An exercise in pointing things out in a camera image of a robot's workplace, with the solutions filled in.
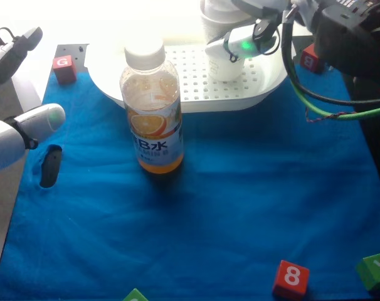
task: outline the orange liquid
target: orange liquid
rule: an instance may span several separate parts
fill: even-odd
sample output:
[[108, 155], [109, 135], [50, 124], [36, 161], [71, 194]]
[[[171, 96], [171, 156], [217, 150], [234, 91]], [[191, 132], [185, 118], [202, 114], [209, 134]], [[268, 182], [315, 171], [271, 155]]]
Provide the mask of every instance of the orange liquid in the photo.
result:
[[177, 158], [176, 161], [165, 166], [150, 165], [140, 159], [139, 159], [139, 163], [142, 166], [142, 168], [144, 168], [146, 171], [149, 171], [153, 174], [167, 174], [168, 172], [174, 171], [180, 165], [180, 163], [183, 161], [183, 157], [184, 157], [184, 154], [181, 154], [181, 156]]

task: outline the toy block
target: toy block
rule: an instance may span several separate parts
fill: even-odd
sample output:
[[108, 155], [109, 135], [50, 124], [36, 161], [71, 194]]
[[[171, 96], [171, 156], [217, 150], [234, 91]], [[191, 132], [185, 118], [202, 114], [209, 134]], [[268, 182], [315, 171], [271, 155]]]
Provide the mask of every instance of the toy block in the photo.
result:
[[53, 59], [53, 71], [60, 85], [73, 83], [77, 79], [76, 66], [71, 55], [61, 56]]
[[139, 290], [136, 288], [133, 289], [126, 298], [123, 299], [123, 301], [148, 301], [147, 298], [143, 296], [142, 293], [140, 293]]
[[380, 289], [380, 254], [363, 258], [357, 272], [368, 291]]
[[282, 260], [273, 284], [273, 293], [290, 300], [302, 300], [307, 292], [310, 270]]
[[303, 50], [300, 64], [314, 73], [320, 73], [324, 70], [325, 63], [318, 55], [315, 54], [314, 44]]

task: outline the orange juice bottle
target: orange juice bottle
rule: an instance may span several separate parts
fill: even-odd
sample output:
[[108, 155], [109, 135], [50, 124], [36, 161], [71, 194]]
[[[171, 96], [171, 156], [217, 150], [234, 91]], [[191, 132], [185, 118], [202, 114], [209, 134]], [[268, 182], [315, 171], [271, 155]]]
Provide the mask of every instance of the orange juice bottle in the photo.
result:
[[171, 172], [184, 155], [177, 71], [159, 38], [141, 37], [127, 44], [125, 55], [120, 90], [137, 159], [154, 174]]

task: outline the gray floor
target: gray floor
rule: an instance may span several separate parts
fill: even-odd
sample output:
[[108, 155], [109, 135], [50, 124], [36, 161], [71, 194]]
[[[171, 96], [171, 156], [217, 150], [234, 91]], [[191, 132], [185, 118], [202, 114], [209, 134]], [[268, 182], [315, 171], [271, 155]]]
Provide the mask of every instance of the gray floor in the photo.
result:
[[[23, 111], [11, 82], [0, 87], [0, 120]], [[24, 158], [0, 171], [0, 257], [24, 167]]]

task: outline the blue tablecloth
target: blue tablecloth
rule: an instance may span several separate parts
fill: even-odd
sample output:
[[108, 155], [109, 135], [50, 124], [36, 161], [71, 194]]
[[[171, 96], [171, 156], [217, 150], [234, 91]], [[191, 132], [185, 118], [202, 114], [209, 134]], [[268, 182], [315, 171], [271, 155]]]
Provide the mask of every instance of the blue tablecloth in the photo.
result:
[[[298, 72], [347, 98], [336, 71]], [[186, 114], [182, 169], [157, 180], [88, 74], [51, 77], [52, 102], [66, 124], [28, 156], [0, 300], [122, 300], [134, 287], [150, 301], [273, 300], [280, 260], [310, 269], [311, 299], [369, 296], [355, 267], [380, 253], [380, 180], [358, 122], [306, 123], [286, 80], [253, 108]], [[51, 144], [63, 162], [43, 189]]]

